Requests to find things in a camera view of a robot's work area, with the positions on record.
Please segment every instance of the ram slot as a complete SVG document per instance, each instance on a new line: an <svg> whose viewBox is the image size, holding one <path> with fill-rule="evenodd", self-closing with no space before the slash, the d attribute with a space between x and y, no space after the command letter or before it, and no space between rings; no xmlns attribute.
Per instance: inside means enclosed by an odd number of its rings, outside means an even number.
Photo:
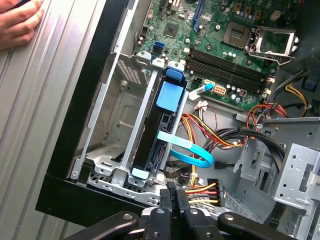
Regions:
<svg viewBox="0 0 320 240"><path fill-rule="evenodd" d="M192 51L190 56L193 60L197 60L204 64L214 66L214 67L226 70L228 72L233 72L237 75L241 75L243 77L246 77L254 81L260 82L261 80L266 78L265 75L261 72L249 69L247 67L235 64L228 60L213 56L211 54L208 54L199 50Z"/></svg>
<svg viewBox="0 0 320 240"><path fill-rule="evenodd" d="M236 86L237 88L245 89L252 93L261 93L261 91L265 87L264 82L252 81L250 79L247 79L246 77L239 76L238 74L224 71L213 66L208 66L200 62L190 61L188 67L195 73L212 77L214 80L231 84L233 86Z"/></svg>

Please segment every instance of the screw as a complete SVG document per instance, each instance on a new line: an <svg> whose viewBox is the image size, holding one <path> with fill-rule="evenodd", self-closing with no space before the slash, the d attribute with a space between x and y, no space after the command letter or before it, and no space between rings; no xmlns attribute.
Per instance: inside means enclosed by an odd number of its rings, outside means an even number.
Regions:
<svg viewBox="0 0 320 240"><path fill-rule="evenodd" d="M196 214L198 214L198 210L197 209L190 209L190 213L196 215Z"/></svg>
<svg viewBox="0 0 320 240"><path fill-rule="evenodd" d="M233 216L231 216L231 215L229 215L229 214L224 215L224 218L227 219L227 220L229 220L229 221L232 221L232 220L235 219Z"/></svg>
<svg viewBox="0 0 320 240"><path fill-rule="evenodd" d="M125 219L125 220L129 220L129 219L132 219L132 218L133 217L130 214L123 215L123 219Z"/></svg>
<svg viewBox="0 0 320 240"><path fill-rule="evenodd" d="M163 211L162 209L158 209L158 210L156 211L156 213L157 213L157 214L164 214L165 211Z"/></svg>

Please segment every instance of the ridged metal surface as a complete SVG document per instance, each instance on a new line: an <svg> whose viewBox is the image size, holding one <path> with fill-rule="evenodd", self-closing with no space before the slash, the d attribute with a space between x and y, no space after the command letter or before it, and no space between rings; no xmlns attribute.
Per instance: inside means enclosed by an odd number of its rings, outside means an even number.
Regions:
<svg viewBox="0 0 320 240"><path fill-rule="evenodd" d="M82 227L35 211L106 0L44 0L28 45L0 51L0 239L59 240Z"/></svg>

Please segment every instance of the black clamp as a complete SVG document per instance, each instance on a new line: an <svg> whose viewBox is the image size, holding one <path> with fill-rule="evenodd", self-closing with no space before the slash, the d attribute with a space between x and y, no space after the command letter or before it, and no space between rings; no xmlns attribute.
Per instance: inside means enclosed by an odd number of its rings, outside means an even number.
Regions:
<svg viewBox="0 0 320 240"><path fill-rule="evenodd" d="M278 105L279 105L279 102L275 102L275 103L273 104L273 106L270 108L270 111L269 111L270 117L275 113Z"/></svg>

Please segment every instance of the yellow wire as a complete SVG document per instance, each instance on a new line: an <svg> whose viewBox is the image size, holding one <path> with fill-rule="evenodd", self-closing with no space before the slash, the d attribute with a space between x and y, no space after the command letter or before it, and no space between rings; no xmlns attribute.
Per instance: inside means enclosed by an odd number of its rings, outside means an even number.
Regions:
<svg viewBox="0 0 320 240"><path fill-rule="evenodd" d="M192 130L191 130L191 127L190 127L190 123L188 122L188 120L182 116L181 119L183 120L186 128L187 128L187 134L189 136L189 140L191 142L193 142L193 137L192 137ZM195 165L192 165L192 177L191 177L191 183L190 183L190 186L193 187L195 185L195 181L196 181L196 166Z"/></svg>
<svg viewBox="0 0 320 240"><path fill-rule="evenodd" d="M298 98L300 98L302 100L302 102L304 104L304 108L305 108L303 113L301 114L301 117L303 117L307 113L307 111L308 111L307 108L309 107L304 95L301 92L299 92L296 88L294 88L291 84L285 86L285 90L289 93L296 95Z"/></svg>
<svg viewBox="0 0 320 240"><path fill-rule="evenodd" d="M201 200L191 200L189 201L190 204L197 204L197 203L212 203L212 204L217 204L217 200L206 200L206 199L201 199Z"/></svg>
<svg viewBox="0 0 320 240"><path fill-rule="evenodd" d="M208 185L208 186L205 186L205 187L203 187L203 188L197 188L197 189L195 189L195 190L187 190L187 191L185 191L185 192L186 192L186 193L198 193L198 192L202 192L202 191L208 190L208 189L214 187L215 185L217 185L217 184L214 182L214 183L212 183L212 184L210 184L210 185Z"/></svg>
<svg viewBox="0 0 320 240"><path fill-rule="evenodd" d="M231 144L225 140L223 140L219 135L217 135L214 131L212 131L210 129L210 127L208 127L208 125L206 125L200 118L198 118L196 115L193 115L193 114L190 114L192 117L196 118L205 128L208 132L210 132L213 136L215 136L219 141L221 141L224 145L228 146L228 147L239 147L239 146L242 146L242 145L234 145L234 144Z"/></svg>

